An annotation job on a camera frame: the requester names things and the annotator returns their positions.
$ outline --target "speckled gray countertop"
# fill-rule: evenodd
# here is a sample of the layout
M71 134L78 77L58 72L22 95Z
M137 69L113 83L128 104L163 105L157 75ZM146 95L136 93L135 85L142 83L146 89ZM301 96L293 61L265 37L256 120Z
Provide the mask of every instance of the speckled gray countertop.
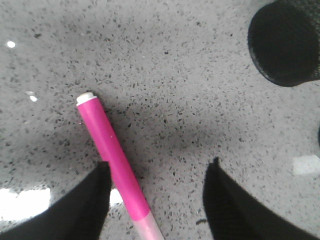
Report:
M253 65L248 26L268 2L2 0L1 191L49 189L53 204L95 167L75 106L92 90L167 240L211 239L196 222L215 156L251 195L320 237L319 171L297 166L320 155L320 86L276 86ZM107 218L102 240L137 237L122 204ZM0 229L16 224L2 218Z

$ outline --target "black round object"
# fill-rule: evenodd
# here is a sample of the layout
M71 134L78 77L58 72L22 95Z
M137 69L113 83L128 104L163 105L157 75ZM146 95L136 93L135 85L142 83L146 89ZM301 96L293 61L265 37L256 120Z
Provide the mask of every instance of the black round object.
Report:
M320 1L292 2L295 5L278 0L264 6L248 30L255 66L269 81L285 87L320 79Z

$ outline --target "pink marker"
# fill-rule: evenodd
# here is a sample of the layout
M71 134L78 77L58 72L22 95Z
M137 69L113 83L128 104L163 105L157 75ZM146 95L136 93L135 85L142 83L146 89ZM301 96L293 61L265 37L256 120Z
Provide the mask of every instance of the pink marker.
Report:
M139 236L142 240L164 240L99 99L86 92L76 101L102 160L109 162L112 180Z

